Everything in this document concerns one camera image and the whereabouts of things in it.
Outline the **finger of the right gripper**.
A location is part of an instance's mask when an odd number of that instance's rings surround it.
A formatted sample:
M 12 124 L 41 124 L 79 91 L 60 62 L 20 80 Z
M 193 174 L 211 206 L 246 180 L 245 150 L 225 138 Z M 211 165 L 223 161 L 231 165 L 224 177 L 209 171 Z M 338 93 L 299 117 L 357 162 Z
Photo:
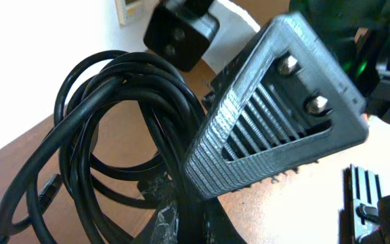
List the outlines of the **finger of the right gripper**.
M 212 199 L 363 143 L 366 101 L 299 12 L 275 17 L 216 76 L 183 162 Z

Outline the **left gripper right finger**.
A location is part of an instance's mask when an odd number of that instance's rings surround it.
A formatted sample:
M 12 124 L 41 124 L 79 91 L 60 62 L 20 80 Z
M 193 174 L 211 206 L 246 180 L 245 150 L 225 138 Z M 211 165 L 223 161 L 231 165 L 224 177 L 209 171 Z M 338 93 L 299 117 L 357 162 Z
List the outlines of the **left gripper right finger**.
M 348 241 L 390 244 L 390 195 L 384 195 L 380 176 L 353 164 L 343 175 Z

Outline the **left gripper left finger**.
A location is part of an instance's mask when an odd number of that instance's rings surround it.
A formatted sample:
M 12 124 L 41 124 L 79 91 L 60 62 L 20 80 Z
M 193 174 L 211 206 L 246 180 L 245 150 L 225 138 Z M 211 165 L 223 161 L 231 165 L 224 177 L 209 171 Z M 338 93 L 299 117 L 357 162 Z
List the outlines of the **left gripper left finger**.
M 188 225 L 179 218 L 177 199 L 172 180 L 161 172 L 137 183 L 147 200 L 159 202 L 152 218 L 134 238 L 133 243 L 238 243 L 245 240 L 234 228 L 218 199 L 202 203 L 201 223 L 191 227 L 189 234 L 182 231 Z

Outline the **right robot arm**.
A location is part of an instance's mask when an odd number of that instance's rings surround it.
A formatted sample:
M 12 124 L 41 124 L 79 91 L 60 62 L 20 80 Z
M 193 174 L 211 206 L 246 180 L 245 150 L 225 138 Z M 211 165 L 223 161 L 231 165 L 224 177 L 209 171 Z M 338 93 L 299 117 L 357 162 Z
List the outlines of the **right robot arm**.
M 363 143 L 390 124 L 390 1 L 291 1 L 213 79 L 183 164 L 202 199 Z

